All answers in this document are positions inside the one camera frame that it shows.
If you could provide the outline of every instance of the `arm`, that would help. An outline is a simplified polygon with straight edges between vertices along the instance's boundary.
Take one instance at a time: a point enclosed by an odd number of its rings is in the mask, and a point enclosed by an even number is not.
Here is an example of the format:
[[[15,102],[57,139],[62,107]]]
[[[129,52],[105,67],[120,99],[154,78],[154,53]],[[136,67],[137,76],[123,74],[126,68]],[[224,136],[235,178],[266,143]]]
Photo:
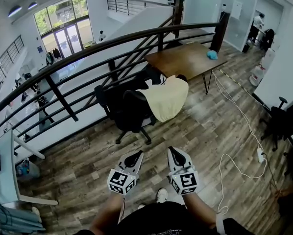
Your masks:
[[[196,193],[182,195],[188,211],[200,222],[210,229],[216,227],[216,212],[205,204]]]
[[[90,231],[95,235],[105,235],[118,224],[123,204],[123,196],[112,192],[104,206],[94,218]]]

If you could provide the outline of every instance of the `chair armrest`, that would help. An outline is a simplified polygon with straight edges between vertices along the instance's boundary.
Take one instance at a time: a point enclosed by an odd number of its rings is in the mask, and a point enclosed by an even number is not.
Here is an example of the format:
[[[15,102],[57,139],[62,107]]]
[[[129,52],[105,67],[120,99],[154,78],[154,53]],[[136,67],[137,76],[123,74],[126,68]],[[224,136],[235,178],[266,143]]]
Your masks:
[[[283,98],[283,97],[281,97],[281,96],[279,97],[279,100],[280,100],[280,101],[282,101],[283,103],[286,103],[286,104],[288,104],[287,100],[286,100],[286,99],[284,99],[284,98]]]
[[[98,103],[100,104],[100,106],[102,106],[102,107],[107,106],[107,100],[105,97],[103,87],[101,85],[96,86],[94,88],[94,92],[96,94],[96,97],[97,97],[97,100],[98,100]]]

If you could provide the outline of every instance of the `door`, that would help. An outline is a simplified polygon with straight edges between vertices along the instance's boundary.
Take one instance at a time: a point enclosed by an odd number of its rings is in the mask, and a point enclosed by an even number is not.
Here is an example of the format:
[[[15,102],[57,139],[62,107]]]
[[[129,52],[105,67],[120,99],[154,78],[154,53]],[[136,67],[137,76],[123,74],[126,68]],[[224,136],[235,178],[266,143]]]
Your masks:
[[[67,41],[67,36],[66,36],[66,33],[65,33],[65,29],[57,31],[55,33],[55,35],[56,35],[56,38],[58,40],[59,47],[61,48],[62,53],[64,55],[63,58],[69,57],[72,54],[72,50],[71,50],[70,44]]]
[[[66,31],[67,31],[67,37],[71,43],[73,53],[81,51],[82,48],[81,48],[80,39],[78,36],[79,34],[76,29],[76,25],[74,24],[72,26],[67,27]]]

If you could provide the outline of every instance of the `blue object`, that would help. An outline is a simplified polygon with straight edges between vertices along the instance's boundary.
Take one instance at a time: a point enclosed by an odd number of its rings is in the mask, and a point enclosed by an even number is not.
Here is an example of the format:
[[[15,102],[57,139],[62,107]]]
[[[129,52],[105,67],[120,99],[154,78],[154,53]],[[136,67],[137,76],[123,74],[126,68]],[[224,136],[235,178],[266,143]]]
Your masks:
[[[210,59],[212,59],[212,60],[218,60],[217,53],[216,53],[216,51],[214,51],[214,50],[210,50],[210,51],[207,53],[207,56],[208,56],[208,58],[210,58]]]

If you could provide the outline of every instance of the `white sneaker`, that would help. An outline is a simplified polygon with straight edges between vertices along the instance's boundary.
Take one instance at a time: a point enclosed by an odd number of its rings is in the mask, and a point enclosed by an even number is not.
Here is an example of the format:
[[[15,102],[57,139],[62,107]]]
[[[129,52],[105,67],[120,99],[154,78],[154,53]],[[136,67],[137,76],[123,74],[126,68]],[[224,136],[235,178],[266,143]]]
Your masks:
[[[165,188],[160,188],[157,192],[156,203],[165,203],[168,199],[168,193]]]
[[[141,209],[141,208],[143,208],[144,206],[146,206],[146,205],[144,205],[144,204],[140,204],[140,205],[138,206],[138,210]]]

